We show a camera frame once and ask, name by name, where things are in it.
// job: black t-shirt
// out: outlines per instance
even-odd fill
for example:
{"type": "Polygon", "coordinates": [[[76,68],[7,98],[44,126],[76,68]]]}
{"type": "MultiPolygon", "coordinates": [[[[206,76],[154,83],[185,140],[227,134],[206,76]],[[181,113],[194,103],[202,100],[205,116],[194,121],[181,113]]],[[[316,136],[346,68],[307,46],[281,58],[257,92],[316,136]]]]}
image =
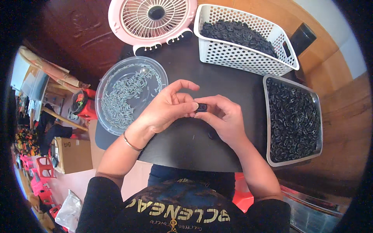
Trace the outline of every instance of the black t-shirt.
{"type": "Polygon", "coordinates": [[[146,187],[123,202],[113,181],[94,177],[76,233],[289,232],[289,221],[289,204],[276,199],[255,202],[244,214],[214,190],[181,179],[146,187]]]}

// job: gold bangle bracelet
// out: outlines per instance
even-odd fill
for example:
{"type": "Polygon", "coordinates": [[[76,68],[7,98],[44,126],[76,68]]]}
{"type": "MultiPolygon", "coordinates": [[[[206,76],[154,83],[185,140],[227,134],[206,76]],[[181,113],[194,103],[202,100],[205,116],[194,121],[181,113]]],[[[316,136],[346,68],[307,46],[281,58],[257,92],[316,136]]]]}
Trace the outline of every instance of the gold bangle bracelet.
{"type": "Polygon", "coordinates": [[[128,142],[125,133],[126,133],[126,131],[123,132],[123,139],[124,139],[124,141],[125,141],[125,142],[126,142],[126,143],[127,143],[127,144],[132,148],[132,149],[134,149],[135,151],[138,151],[138,152],[142,151],[142,149],[137,149],[136,147],[134,147],[133,145],[131,145],[131,144],[128,142]]]}

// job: wooden stick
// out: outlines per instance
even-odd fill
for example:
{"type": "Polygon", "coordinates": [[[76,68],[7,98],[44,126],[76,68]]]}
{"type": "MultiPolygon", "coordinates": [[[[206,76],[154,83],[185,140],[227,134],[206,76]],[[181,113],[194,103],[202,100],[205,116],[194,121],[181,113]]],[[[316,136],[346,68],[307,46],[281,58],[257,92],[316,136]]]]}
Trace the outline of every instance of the wooden stick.
{"type": "Polygon", "coordinates": [[[70,125],[72,125],[72,126],[74,126],[74,127],[77,127],[77,128],[82,129],[82,130],[84,130],[84,131],[88,131],[87,128],[85,128],[85,127],[83,127],[83,126],[81,126],[81,125],[78,125],[78,124],[76,124],[75,122],[72,122],[71,120],[69,120],[69,119],[67,119],[67,118],[64,118],[64,117],[61,116],[61,115],[58,115],[57,113],[53,112],[52,110],[50,110],[50,109],[48,109],[48,108],[46,108],[46,107],[44,107],[44,106],[41,107],[41,110],[42,110],[42,111],[45,111],[46,113],[48,113],[48,114],[50,114],[50,115],[52,115],[52,116],[54,116],[54,117],[60,119],[60,120],[63,121],[63,122],[66,122],[66,123],[68,123],[68,124],[70,124],[70,125]]]}

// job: perforated basket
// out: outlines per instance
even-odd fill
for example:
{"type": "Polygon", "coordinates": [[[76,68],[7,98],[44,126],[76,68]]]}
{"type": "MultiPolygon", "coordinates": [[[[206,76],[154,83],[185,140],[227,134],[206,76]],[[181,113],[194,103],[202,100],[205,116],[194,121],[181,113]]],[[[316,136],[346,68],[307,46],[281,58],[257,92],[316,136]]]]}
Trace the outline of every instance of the perforated basket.
{"type": "Polygon", "coordinates": [[[259,16],[233,8],[201,4],[195,16],[194,33],[199,37],[202,62],[229,66],[258,75],[282,76],[293,69],[299,70],[298,59],[284,30],[279,25],[259,16]],[[251,29],[258,31],[272,43],[278,59],[252,48],[207,38],[200,34],[205,22],[215,23],[220,19],[248,24],[251,29]]]}

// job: white bag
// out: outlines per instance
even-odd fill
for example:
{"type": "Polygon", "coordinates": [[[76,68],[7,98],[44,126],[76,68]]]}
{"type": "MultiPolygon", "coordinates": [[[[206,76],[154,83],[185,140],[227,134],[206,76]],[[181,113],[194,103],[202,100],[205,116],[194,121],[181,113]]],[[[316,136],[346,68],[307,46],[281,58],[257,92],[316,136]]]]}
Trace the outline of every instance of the white bag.
{"type": "Polygon", "coordinates": [[[75,232],[78,227],[81,211],[81,200],[69,189],[69,194],[58,211],[55,221],[57,224],[66,227],[69,231],[75,232]]]}

